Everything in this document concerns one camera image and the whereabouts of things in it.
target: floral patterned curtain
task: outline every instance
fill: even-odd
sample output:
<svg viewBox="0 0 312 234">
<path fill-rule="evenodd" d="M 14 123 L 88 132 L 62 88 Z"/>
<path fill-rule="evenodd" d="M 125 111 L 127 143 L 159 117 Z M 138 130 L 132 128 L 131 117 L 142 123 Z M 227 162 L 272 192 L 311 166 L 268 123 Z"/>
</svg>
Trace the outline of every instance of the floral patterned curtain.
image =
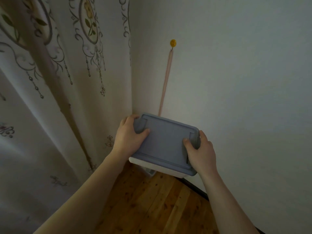
<svg viewBox="0 0 312 234">
<path fill-rule="evenodd" d="M 129 0 L 0 3 L 0 232 L 32 233 L 132 111 Z"/>
</svg>

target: right hand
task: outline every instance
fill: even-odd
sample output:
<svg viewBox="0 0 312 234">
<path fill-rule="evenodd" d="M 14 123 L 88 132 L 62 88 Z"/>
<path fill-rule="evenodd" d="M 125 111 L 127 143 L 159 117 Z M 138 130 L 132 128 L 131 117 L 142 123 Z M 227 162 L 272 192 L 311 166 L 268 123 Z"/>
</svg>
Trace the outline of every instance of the right hand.
<svg viewBox="0 0 312 234">
<path fill-rule="evenodd" d="M 216 153 L 213 144 L 208 141 L 203 131 L 199 131 L 201 145 L 199 149 L 194 149 L 188 139 L 183 139 L 183 144 L 188 152 L 189 160 L 193 168 L 202 176 L 214 176 L 218 174 L 216 169 Z"/>
</svg>

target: wall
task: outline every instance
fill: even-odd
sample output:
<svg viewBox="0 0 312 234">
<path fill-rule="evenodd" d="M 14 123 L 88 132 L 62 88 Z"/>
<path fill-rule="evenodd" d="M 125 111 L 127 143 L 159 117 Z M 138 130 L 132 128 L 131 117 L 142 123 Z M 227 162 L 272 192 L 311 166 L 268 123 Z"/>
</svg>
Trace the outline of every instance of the wall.
<svg viewBox="0 0 312 234">
<path fill-rule="evenodd" d="M 133 111 L 157 114 L 176 39 L 162 116 L 206 133 L 267 234 L 312 228 L 311 19 L 311 0 L 131 0 Z"/>
</svg>

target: hand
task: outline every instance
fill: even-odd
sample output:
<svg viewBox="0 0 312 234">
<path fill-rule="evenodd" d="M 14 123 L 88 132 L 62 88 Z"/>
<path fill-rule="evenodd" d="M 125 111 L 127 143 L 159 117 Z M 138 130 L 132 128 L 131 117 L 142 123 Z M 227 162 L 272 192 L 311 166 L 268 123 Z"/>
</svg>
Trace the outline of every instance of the hand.
<svg viewBox="0 0 312 234">
<path fill-rule="evenodd" d="M 213 144 L 208 141 L 203 131 L 199 131 L 200 134 L 200 148 L 194 149 L 193 145 L 188 139 L 183 139 L 184 146 L 188 152 L 189 160 L 193 168 L 203 176 L 213 176 L 217 174 L 216 169 L 216 153 L 213 149 Z"/>
<path fill-rule="evenodd" d="M 145 129 L 142 133 L 137 134 L 133 128 L 134 119 L 139 115 L 133 114 L 124 118 L 117 130 L 115 143 L 112 152 L 121 156 L 127 161 L 141 146 L 142 142 L 149 135 L 149 129 Z"/>
</svg>

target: light blue plastic lid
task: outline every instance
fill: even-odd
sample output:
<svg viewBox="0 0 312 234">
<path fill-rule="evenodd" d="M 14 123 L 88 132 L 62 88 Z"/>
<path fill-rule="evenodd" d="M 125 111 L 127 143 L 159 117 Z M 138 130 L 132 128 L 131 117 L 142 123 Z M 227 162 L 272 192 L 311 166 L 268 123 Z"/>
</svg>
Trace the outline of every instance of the light blue plastic lid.
<svg viewBox="0 0 312 234">
<path fill-rule="evenodd" d="M 182 141 L 189 138 L 194 148 L 199 148 L 200 136 L 196 127 L 148 113 L 135 119 L 133 126 L 136 133 L 149 128 L 150 134 L 132 157 L 189 176 L 196 175 Z"/>
</svg>

